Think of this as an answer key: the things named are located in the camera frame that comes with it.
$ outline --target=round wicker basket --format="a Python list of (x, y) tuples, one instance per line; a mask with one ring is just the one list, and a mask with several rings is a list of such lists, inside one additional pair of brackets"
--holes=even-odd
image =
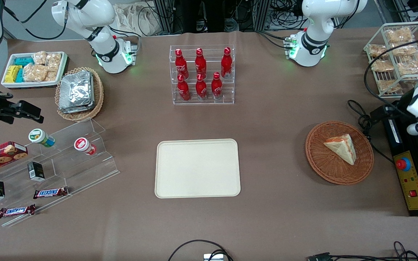
[[(323, 143), (328, 138), (349, 134), (356, 150), (354, 165), (345, 162)], [(370, 142), (356, 127), (340, 122), (326, 121), (309, 132), (306, 155), (311, 167), (325, 180), (338, 185), (354, 185), (363, 181), (373, 167), (373, 150)]]
[[(91, 111), (80, 111), (80, 112), (75, 112), (75, 113), (70, 113), (70, 114), (63, 113), (58, 109), (58, 114), (66, 120), (78, 122), (86, 118), (93, 118), (96, 116), (96, 114), (98, 114), (101, 107), (103, 106), (104, 89), (103, 89), (103, 83), (101, 82), (101, 79), (99, 78), (98, 73), (96, 73), (91, 68), (80, 67), (80, 68), (75, 68), (71, 71), (68, 71), (65, 74), (67, 75), (67, 74), (78, 73), (79, 71), (82, 71), (82, 70), (89, 71), (93, 75), (94, 100), (95, 100), (96, 105)], [(60, 85), (61, 83), (58, 82), (58, 86), (56, 87), (56, 96), (54, 97), (54, 100), (58, 107), (59, 107)]]

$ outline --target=acrylic display rack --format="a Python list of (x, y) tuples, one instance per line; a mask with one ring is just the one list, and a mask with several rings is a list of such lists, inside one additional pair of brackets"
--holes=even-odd
[[(370, 39), (370, 41), (365, 45), (364, 47), (364, 51), (367, 54), (367, 57), (369, 59), (369, 62), (371, 62), (373, 60), (372, 57), (370, 57), (370, 53), (368, 50), (368, 46), (369, 44), (378, 44), (378, 45), (385, 45), (386, 49), (390, 49), (391, 46), (388, 43), (388, 39), (385, 35), (385, 31), (390, 29), (390, 30), (398, 30), (401, 28), (409, 28), (411, 30), (411, 32), (413, 33), (415, 40), (418, 39), (418, 22), (409, 22), (409, 23), (387, 23), (382, 25), (379, 30), (375, 33), (375, 35), (373, 35), (373, 37)], [(412, 89), (415, 84), (418, 82), (418, 74), (406, 74), (406, 75), (401, 75), (399, 70), (398, 70), (398, 63), (404, 63), (404, 62), (408, 62), (408, 61), (413, 61), (416, 59), (415, 56), (402, 56), (402, 57), (398, 57), (398, 56), (394, 56), (392, 54), (392, 52), (388, 52), (389, 56), (388, 57), (382, 57), (380, 59), (383, 60), (387, 60), (387, 61), (391, 61), (393, 63), (394, 66), (394, 70), (390, 71), (390, 72), (374, 72), (372, 70), (370, 70), (373, 73), (373, 76), (375, 77), (375, 81), (379, 81), (379, 80), (385, 80), (385, 81), (393, 81), (393, 84), (391, 84), (390, 86), (388, 86), (388, 88), (386, 88), (386, 90), (380, 90), (379, 87), (378, 88), (378, 95), (382, 98), (401, 98), (401, 96), (403, 96), (403, 94), (405, 94), (406, 92), (408, 92), (410, 89)], [(394, 91), (394, 92), (388, 92), (391, 88), (393, 88), (394, 86), (396, 86), (396, 84), (400, 83), (401, 84), (401, 89), (398, 91)]]
[[(0, 169), (0, 181), (4, 182), (5, 188), (5, 197), (0, 200), (0, 209), (35, 204), (35, 215), (38, 215), (77, 193), (120, 173), (114, 158), (106, 151), (103, 139), (99, 135), (104, 131), (101, 125), (88, 118), (51, 134), (56, 142), (50, 148), (37, 143), (28, 144), (28, 157)], [(91, 144), (96, 146), (97, 150), (94, 155), (89, 156), (75, 150), (73, 143), (79, 137), (87, 138)], [(46, 178), (43, 182), (30, 180), (27, 164), (32, 161), (43, 165)], [(65, 186), (69, 187), (68, 195), (33, 199), (35, 190)], [(16, 215), (2, 218), (1, 225), (12, 226), (30, 217), (31, 215)]]
[[(214, 100), (212, 98), (211, 82), (212, 77), (216, 71), (221, 70), (221, 60), (224, 56), (224, 48), (230, 47), (232, 56), (232, 75), (228, 79), (222, 80), (222, 98)], [(196, 49), (201, 48), (207, 64), (207, 77), (205, 83), (207, 84), (207, 100), (199, 101), (196, 94), (196, 67), (194, 60), (196, 59)], [(189, 78), (186, 80), (191, 93), (191, 99), (184, 101), (181, 99), (179, 90), (177, 89), (177, 69), (175, 67), (175, 50), (181, 49), (183, 57), (188, 66)], [(172, 101), (175, 105), (206, 105), (206, 104), (234, 104), (235, 103), (235, 49), (234, 45), (207, 45), (207, 46), (171, 46), (169, 53), (169, 65), (171, 70), (171, 85), (172, 85)]]

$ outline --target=clear acrylic shelf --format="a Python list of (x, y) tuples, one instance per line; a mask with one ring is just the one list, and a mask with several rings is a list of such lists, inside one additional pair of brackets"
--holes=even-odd
[[(228, 79), (222, 79), (222, 99), (214, 100), (212, 98), (211, 82), (212, 76), (216, 71), (220, 72), (221, 60), (224, 56), (224, 49), (230, 47), (232, 56), (232, 75)], [(207, 77), (204, 82), (207, 84), (208, 98), (205, 101), (199, 101), (196, 94), (196, 49), (201, 48), (206, 58)], [(191, 99), (184, 101), (179, 95), (177, 89), (177, 70), (175, 67), (175, 50), (181, 49), (183, 57), (188, 65), (189, 78), (186, 80), (191, 93)], [(234, 104), (235, 103), (235, 49), (234, 45), (201, 45), (201, 46), (171, 46), (169, 53), (169, 66), (171, 71), (172, 101), (175, 105), (206, 105), (206, 104)]]
[[(35, 215), (91, 186), (118, 173), (114, 158), (106, 151), (104, 132), (96, 121), (87, 119), (51, 134), (56, 139), (53, 147), (46, 148), (37, 143), (27, 145), (28, 157), (13, 162), (0, 169), (0, 181), (4, 182), (5, 197), (0, 200), (1, 208), (26, 207), (35, 204)], [(78, 137), (86, 137), (96, 146), (92, 156), (78, 152), (73, 147)], [(29, 178), (27, 164), (31, 161), (43, 165), (43, 182)], [(62, 197), (33, 199), (35, 190), (69, 187), (69, 194)], [(2, 226), (15, 225), (31, 215), (17, 215), (1, 219)]]

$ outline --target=red bottle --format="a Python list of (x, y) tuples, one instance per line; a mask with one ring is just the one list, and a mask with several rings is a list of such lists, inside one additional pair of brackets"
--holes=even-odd
[(175, 50), (175, 66), (177, 67), (177, 72), (184, 76), (185, 80), (188, 79), (189, 73), (188, 73), (188, 66), (186, 65), (186, 60), (181, 54), (180, 49)]
[(220, 73), (217, 71), (214, 73), (214, 79), (211, 83), (212, 97), (214, 100), (220, 100), (222, 98), (222, 80), (220, 79)]
[(198, 94), (198, 100), (204, 101), (208, 98), (207, 91), (206, 91), (206, 83), (204, 82), (204, 78), (201, 74), (196, 76), (196, 93)]
[(202, 55), (202, 49), (196, 49), (196, 59), (194, 60), (196, 65), (196, 74), (201, 74), (204, 79), (206, 79), (206, 59)]
[(177, 88), (179, 89), (179, 94), (181, 96), (181, 99), (183, 101), (188, 101), (191, 99), (191, 94), (188, 89), (188, 84), (186, 83), (185, 79), (183, 78), (183, 75), (179, 74), (177, 76), (177, 79), (179, 80), (179, 83), (177, 84)]
[(222, 78), (230, 78), (232, 76), (232, 56), (230, 55), (230, 47), (224, 49), (224, 57), (222, 57), (222, 70), (220, 71)]

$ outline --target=white tray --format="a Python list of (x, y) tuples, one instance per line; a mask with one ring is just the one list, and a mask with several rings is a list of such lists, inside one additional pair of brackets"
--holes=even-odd
[(158, 198), (236, 196), (240, 191), (234, 139), (163, 141), (157, 146)]
[(15, 53), (11, 54), (9, 61), (7, 62), (6, 68), (4, 70), (3, 77), (1, 79), (1, 85), (6, 87), (7, 89), (30, 89), (30, 88), (41, 88), (41, 87), (56, 87), (59, 81), (61, 81), (63, 71), (65, 68), (65, 63), (67, 62), (67, 54), (63, 51), (49, 51), (48, 53), (60, 53), (62, 55), (61, 57), (61, 63), (59, 64), (58, 74), (56, 76), (56, 80), (54, 81), (48, 81), (48, 82), (34, 82), (34, 83), (5, 83), (4, 78), (7, 74), (7, 70), (9, 69), (9, 66), (14, 65), (14, 60), (16, 58), (20, 57), (28, 57), (32, 56), (34, 53)]

